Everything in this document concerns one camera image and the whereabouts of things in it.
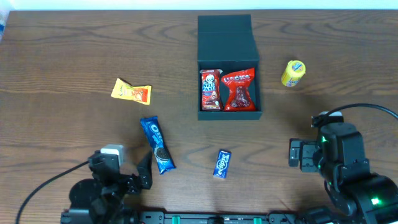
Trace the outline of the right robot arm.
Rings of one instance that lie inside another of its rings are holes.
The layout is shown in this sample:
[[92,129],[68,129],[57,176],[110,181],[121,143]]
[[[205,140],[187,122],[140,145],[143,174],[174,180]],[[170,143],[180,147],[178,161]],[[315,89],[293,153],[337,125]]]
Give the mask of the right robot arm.
[[397,185],[372,173],[361,133],[350,123],[329,123],[315,140],[291,139],[289,166],[318,172],[339,210],[314,208],[297,223],[397,223]]

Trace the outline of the red Hello Panda box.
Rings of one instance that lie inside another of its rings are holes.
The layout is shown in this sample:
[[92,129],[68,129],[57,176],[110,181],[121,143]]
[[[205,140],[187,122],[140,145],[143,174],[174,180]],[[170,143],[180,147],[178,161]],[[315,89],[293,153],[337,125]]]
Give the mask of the red Hello Panda box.
[[200,70],[201,74],[201,109],[220,111],[223,105],[220,97],[221,69]]

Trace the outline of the blue Oreo cookie pack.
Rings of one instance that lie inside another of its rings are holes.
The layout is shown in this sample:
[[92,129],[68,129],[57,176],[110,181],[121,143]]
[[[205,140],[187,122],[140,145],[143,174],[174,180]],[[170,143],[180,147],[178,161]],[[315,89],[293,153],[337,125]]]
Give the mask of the blue Oreo cookie pack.
[[163,175],[166,172],[176,169],[165,141],[162,135],[162,130],[157,116],[151,118],[141,118],[140,124],[144,130],[144,134],[152,148],[155,155],[156,163],[159,169],[159,174]]

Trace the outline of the black mounting rail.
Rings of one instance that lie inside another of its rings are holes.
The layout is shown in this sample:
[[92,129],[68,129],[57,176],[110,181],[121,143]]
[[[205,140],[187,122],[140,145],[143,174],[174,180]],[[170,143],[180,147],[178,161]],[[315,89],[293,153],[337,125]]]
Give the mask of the black mounting rail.
[[294,224],[303,223],[292,213],[270,213],[267,215],[231,215],[231,214],[193,214],[141,212],[131,218],[111,223],[141,224]]

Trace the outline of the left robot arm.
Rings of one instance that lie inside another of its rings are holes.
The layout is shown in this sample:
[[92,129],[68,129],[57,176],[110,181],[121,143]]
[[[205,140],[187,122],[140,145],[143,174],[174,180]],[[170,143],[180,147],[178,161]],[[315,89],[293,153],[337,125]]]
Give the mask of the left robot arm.
[[121,174],[119,156],[115,154],[96,151],[88,158],[88,165],[93,177],[71,188],[71,205],[62,212],[60,223],[140,223],[138,212],[124,205],[124,197],[152,187],[152,153],[140,161],[137,175]]

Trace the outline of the blue Eclipse mint box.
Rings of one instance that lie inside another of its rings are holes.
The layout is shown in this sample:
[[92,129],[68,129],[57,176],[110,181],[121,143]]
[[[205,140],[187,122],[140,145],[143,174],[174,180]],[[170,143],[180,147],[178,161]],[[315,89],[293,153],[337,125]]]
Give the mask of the blue Eclipse mint box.
[[213,176],[225,179],[228,174],[230,160],[231,160],[231,153],[229,151],[220,149],[215,163]]

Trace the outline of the white blue object corner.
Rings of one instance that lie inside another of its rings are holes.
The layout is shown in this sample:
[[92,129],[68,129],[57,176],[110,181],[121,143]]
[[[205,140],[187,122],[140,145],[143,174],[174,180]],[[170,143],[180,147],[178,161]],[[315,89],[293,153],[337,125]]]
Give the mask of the white blue object corner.
[[9,16],[9,12],[10,12],[9,8],[1,6],[1,10],[0,10],[0,40],[2,40],[4,31],[6,29],[6,23],[7,23],[7,19]]

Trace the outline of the red Kracie candy bag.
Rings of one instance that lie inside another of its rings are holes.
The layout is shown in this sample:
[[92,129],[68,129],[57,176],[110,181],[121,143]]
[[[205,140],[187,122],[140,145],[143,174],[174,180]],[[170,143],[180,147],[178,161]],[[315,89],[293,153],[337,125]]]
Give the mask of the red Kracie candy bag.
[[224,106],[225,111],[256,110],[248,91],[254,78],[254,68],[229,73],[221,78],[223,84],[229,89],[229,96]]

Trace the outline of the yellow orange snack packet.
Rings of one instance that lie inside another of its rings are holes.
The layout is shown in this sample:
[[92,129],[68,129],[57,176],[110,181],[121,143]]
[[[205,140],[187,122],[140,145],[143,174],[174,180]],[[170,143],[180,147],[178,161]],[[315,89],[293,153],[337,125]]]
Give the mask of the yellow orange snack packet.
[[111,97],[150,105],[151,92],[152,87],[150,85],[132,86],[128,82],[118,78],[112,90]]

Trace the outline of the dark green open box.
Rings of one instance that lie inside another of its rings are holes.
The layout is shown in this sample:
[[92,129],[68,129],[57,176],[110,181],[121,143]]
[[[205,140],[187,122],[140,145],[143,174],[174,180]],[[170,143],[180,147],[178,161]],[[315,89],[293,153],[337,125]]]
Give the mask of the dark green open box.
[[253,68],[255,77],[248,86],[254,111],[204,111],[201,108],[202,81],[198,73],[199,120],[259,120],[261,76],[259,53],[254,40],[251,15],[198,16],[198,70],[221,69],[221,76]]

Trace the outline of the yellow candy bottle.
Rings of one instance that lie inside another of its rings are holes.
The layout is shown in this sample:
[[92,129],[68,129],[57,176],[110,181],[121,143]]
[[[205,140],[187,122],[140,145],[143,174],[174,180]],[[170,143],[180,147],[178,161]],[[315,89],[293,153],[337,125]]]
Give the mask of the yellow candy bottle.
[[293,87],[305,75],[306,66],[299,60],[291,60],[288,62],[282,76],[281,82],[284,86]]

